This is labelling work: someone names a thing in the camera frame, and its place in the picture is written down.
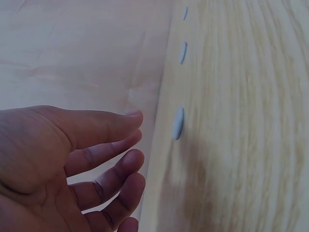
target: fingernail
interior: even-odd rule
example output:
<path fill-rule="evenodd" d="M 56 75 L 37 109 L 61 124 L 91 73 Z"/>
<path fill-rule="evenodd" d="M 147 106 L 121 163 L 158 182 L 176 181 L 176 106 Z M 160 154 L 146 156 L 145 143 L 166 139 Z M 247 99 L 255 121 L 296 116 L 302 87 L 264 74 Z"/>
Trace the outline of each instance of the fingernail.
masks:
<path fill-rule="evenodd" d="M 140 110 L 135 110 L 127 114 L 127 116 L 136 116 L 140 114 Z"/>

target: palm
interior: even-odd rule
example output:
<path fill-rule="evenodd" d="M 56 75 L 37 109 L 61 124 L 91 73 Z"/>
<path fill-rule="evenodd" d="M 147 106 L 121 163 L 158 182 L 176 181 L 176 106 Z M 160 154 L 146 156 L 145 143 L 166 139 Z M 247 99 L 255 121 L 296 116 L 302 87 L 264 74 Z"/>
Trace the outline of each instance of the palm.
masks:
<path fill-rule="evenodd" d="M 143 164 L 140 151 L 127 152 L 91 182 L 68 185 L 66 178 L 132 147 L 141 138 L 137 129 L 141 122 L 141 114 L 125 117 L 53 107 L 0 112 L 4 230 L 110 232 L 120 225 L 120 232 L 137 231 L 136 221 L 127 217 L 144 189 L 144 179 L 136 173 Z M 81 213 L 118 191 L 117 198 L 102 211 Z"/>

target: wooden board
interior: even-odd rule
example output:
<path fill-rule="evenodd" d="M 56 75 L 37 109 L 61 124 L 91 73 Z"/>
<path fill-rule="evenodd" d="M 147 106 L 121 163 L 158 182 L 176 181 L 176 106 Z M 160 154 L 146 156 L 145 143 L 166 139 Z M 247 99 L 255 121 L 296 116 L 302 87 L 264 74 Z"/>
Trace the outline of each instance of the wooden board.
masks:
<path fill-rule="evenodd" d="M 309 1 L 175 2 L 140 231 L 309 231 Z"/>

